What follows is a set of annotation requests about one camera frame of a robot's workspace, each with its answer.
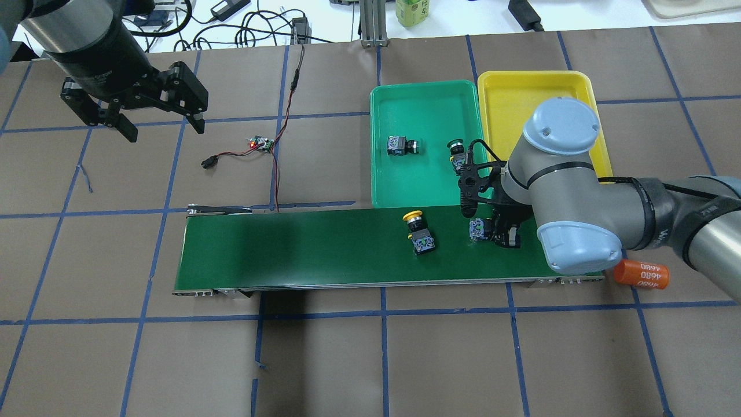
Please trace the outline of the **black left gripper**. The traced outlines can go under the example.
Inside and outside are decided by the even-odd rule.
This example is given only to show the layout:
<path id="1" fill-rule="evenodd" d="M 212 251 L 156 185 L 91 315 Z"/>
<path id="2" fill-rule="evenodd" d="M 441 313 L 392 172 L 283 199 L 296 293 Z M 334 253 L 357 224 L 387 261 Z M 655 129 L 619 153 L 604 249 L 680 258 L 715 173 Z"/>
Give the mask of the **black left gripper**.
<path id="1" fill-rule="evenodd" d="M 138 129 L 116 103 L 103 108 L 92 100 L 118 98 L 129 109 L 154 107 L 187 119 L 197 134 L 206 132 L 203 113 L 209 93 L 183 61 L 158 72 L 140 49 L 85 49 L 61 54 L 61 68 L 78 87 L 63 87 L 61 100 L 86 126 L 105 126 L 136 143 Z"/>

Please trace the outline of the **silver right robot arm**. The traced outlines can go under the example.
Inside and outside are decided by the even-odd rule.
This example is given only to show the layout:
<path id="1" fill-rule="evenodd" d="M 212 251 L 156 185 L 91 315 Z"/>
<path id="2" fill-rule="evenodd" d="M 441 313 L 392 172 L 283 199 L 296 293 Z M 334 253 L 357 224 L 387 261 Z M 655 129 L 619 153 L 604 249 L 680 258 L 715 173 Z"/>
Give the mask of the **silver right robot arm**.
<path id="1" fill-rule="evenodd" d="M 508 160 L 477 164 L 467 151 L 461 213 L 491 205 L 492 239 L 502 247 L 515 247 L 519 225 L 534 219 L 548 266 L 566 276 L 615 267 L 625 250 L 669 246 L 739 301 L 739 179 L 600 178 L 589 156 L 599 132 L 596 112 L 580 100 L 545 100 Z"/>

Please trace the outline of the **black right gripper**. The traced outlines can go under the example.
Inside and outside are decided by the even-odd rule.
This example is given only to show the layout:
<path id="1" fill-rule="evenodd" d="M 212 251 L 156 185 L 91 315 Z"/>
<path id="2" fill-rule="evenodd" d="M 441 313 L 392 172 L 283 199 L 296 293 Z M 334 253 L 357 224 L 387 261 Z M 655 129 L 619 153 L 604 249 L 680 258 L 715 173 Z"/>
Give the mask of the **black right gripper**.
<path id="1" fill-rule="evenodd" d="M 475 146 L 480 144 L 493 161 L 475 162 Z M 465 163 L 460 168 L 460 210 L 465 218 L 474 217 L 480 203 L 493 207 L 498 215 L 492 216 L 492 241 L 505 248 L 521 248 L 519 224 L 509 225 L 503 217 L 516 218 L 522 215 L 522 204 L 504 191 L 501 177 L 507 162 L 500 159 L 482 139 L 473 140 L 465 153 Z"/>

